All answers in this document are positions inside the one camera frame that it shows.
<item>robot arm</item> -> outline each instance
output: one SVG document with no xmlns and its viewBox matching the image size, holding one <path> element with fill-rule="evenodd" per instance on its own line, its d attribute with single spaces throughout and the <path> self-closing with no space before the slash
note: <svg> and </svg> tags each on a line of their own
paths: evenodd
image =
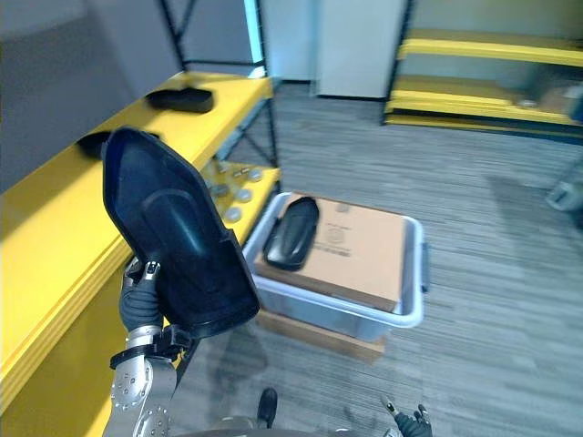
<svg viewBox="0 0 583 437">
<path fill-rule="evenodd" d="M 134 259 L 124 273 L 119 309 L 129 333 L 125 350 L 110 362 L 115 376 L 104 437 L 169 435 L 169 404 L 177 383 L 172 362 L 188 348 L 189 335 L 176 325 L 162 329 L 155 287 L 159 270 L 152 261 L 141 273 Z"/>
</svg>

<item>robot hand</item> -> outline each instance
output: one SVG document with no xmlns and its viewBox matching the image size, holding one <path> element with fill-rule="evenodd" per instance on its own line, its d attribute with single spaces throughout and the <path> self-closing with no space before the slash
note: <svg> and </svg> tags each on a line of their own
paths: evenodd
<svg viewBox="0 0 583 437">
<path fill-rule="evenodd" d="M 433 437 L 429 415 L 422 404 L 419 404 L 419 411 L 414 412 L 415 418 L 412 418 L 396 410 L 387 396 L 382 395 L 381 402 L 394 417 L 403 437 Z"/>
</svg>

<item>gray wall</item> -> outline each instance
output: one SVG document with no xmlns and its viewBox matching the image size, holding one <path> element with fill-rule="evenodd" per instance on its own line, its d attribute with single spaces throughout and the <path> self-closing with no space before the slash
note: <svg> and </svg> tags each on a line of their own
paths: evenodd
<svg viewBox="0 0 583 437">
<path fill-rule="evenodd" d="M 155 0 L 3 7 L 2 191 L 178 71 Z M 191 24 L 193 56 L 251 59 L 242 0 L 200 0 Z"/>
</svg>

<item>black plastic tray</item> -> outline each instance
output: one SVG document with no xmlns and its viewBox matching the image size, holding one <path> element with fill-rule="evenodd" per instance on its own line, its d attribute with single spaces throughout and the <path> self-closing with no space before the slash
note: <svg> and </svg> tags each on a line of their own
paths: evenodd
<svg viewBox="0 0 583 437">
<path fill-rule="evenodd" d="M 232 230 L 220 220 L 199 172 L 151 135 L 130 127 L 104 151 L 107 213 L 142 263 L 155 260 L 160 311 L 203 338 L 259 310 Z"/>
</svg>

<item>yellow shelf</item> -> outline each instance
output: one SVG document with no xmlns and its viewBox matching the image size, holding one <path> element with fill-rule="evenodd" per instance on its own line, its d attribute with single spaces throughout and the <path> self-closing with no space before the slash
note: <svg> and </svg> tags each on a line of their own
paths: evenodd
<svg viewBox="0 0 583 437">
<path fill-rule="evenodd" d="M 229 174 L 237 172 L 241 168 L 250 168 L 247 164 L 229 163 Z M 233 229 L 238 241 L 245 241 L 255 225 L 255 221 L 259 216 L 265 201 L 270 195 L 273 186 L 280 179 L 280 171 L 278 168 L 264 168 L 252 166 L 253 168 L 260 168 L 262 170 L 262 179 L 257 182 L 251 182 L 246 177 L 240 176 L 238 178 L 230 178 L 230 193 L 223 198 L 215 198 L 215 206 L 217 211 L 229 229 Z M 215 183 L 225 183 L 224 175 L 215 175 Z M 251 193 L 251 200 L 249 202 L 239 202 L 235 199 L 235 194 L 238 189 L 248 189 Z M 229 223 L 225 219 L 225 212 L 228 208 L 240 208 L 241 219 L 235 223 Z"/>
<path fill-rule="evenodd" d="M 545 129 L 535 128 L 521 128 L 516 127 L 514 123 L 508 121 L 475 121 L 463 118 L 450 117 L 430 117 L 423 115 L 400 115 L 389 114 L 386 117 L 386 122 L 394 125 L 408 125 L 408 126 L 428 126 L 428 127 L 448 127 L 453 129 L 470 129 L 470 130 L 486 130 L 495 132 L 516 132 L 531 135 L 555 136 L 555 137 L 569 137 L 569 138 L 583 138 L 583 132 L 560 132 L 549 131 Z"/>
<path fill-rule="evenodd" d="M 477 117 L 511 118 L 578 126 L 565 114 L 519 107 L 517 92 L 493 81 L 439 76 L 401 76 L 386 111 L 408 109 Z"/>
<path fill-rule="evenodd" d="M 583 48 L 569 40 L 544 36 L 414 29 L 403 41 L 399 57 L 412 53 L 583 66 Z"/>
<path fill-rule="evenodd" d="M 231 75 L 180 74 L 160 88 L 185 83 L 213 91 L 212 111 L 157 111 L 140 99 L 94 131 L 130 125 L 158 133 L 201 168 L 250 110 L 271 97 L 269 79 Z M 101 189 L 101 162 L 72 145 L 2 196 L 0 412 L 130 254 Z M 241 242 L 248 226 L 234 227 Z"/>
</svg>

